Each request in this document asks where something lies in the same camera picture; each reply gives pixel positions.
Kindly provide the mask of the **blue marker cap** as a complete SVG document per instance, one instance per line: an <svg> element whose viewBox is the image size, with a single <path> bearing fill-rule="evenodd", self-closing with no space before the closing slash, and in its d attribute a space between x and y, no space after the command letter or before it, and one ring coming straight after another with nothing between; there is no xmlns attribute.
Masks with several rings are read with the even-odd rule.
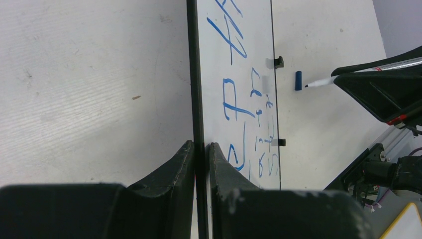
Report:
<svg viewBox="0 0 422 239"><path fill-rule="evenodd" d="M297 71L295 73L295 91L302 90L302 71Z"/></svg>

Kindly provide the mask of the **black framed whiteboard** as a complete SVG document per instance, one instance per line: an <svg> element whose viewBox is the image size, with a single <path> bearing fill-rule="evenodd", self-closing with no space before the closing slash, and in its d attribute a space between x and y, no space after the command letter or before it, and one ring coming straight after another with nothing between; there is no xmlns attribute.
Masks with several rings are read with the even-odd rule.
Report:
<svg viewBox="0 0 422 239"><path fill-rule="evenodd" d="M270 0L187 1L197 220L191 238L211 237L207 148L260 189L281 189L276 69Z"/></svg>

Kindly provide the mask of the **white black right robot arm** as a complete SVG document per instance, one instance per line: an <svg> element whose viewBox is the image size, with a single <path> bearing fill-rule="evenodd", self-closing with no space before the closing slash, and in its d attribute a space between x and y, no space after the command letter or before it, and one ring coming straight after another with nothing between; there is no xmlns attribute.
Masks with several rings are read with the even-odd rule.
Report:
<svg viewBox="0 0 422 239"><path fill-rule="evenodd" d="M371 63L340 67L332 72L333 83L350 95L380 122L422 133L422 49ZM396 162L382 159L382 145L364 150L328 186L349 193L362 206L374 207L368 198L375 187L398 196L422 196L422 158L411 155Z"/></svg>

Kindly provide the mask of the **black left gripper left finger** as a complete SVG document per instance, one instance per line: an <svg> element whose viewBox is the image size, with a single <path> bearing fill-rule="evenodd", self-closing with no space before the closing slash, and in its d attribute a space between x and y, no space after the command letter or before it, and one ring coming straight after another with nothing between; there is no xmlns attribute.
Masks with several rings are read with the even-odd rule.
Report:
<svg viewBox="0 0 422 239"><path fill-rule="evenodd" d="M0 190L3 239L188 239L194 143L141 180L9 185Z"/></svg>

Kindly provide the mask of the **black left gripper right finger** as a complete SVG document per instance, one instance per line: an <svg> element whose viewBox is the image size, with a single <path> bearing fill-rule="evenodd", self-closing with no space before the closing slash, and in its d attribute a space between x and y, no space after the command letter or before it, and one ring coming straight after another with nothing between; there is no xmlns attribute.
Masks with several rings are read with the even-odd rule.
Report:
<svg viewBox="0 0 422 239"><path fill-rule="evenodd" d="M209 145L215 239L371 239L361 207L340 191L264 190Z"/></svg>

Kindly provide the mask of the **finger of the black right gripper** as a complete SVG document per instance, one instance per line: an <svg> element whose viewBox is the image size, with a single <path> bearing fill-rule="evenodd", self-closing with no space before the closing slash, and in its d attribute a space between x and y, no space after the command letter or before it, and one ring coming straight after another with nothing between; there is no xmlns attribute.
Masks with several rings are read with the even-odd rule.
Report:
<svg viewBox="0 0 422 239"><path fill-rule="evenodd" d="M341 74L344 74L344 73L357 72L358 70L380 67L380 66L384 66L384 65L388 65L388 64L393 64L393 63L396 63L396 62L401 62L401 61L405 61L405 60L418 58L418 57L421 57L421 56L422 56L422 46L417 47L417 48L415 48L411 51L408 51L406 53L403 53L403 54L400 54L400 55L397 55L397 56L394 56L394 57L390 57L390 58L387 58L387 59L374 61L374 62L370 62L370 63L339 67L339 68L336 68L331 73L331 76L333 77L333 76L341 75Z"/></svg>
<svg viewBox="0 0 422 239"><path fill-rule="evenodd" d="M421 124L421 67L350 72L335 77L334 84L377 120L386 124Z"/></svg>

